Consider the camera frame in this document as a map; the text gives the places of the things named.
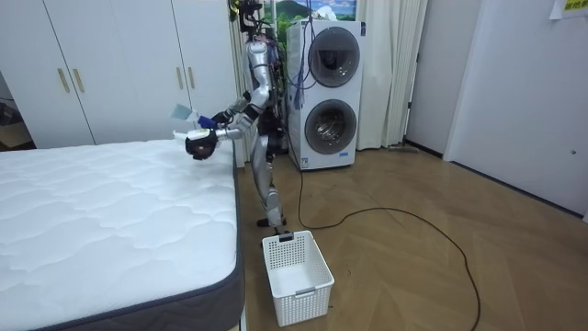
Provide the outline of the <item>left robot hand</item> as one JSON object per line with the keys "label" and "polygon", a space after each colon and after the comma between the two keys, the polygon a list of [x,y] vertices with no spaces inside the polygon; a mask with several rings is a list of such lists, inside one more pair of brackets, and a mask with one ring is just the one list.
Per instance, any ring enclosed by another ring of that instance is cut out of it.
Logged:
{"label": "left robot hand", "polygon": [[219,139],[213,129],[189,131],[185,138],[186,152],[195,160],[206,160],[217,148]]}

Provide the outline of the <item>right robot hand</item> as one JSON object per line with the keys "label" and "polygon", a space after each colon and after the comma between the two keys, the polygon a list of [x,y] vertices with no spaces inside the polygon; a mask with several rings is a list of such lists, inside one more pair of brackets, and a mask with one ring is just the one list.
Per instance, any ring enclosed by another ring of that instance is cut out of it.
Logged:
{"label": "right robot hand", "polygon": [[214,123],[214,129],[226,128],[233,121],[233,114],[229,110],[221,111],[215,114],[211,120]]}

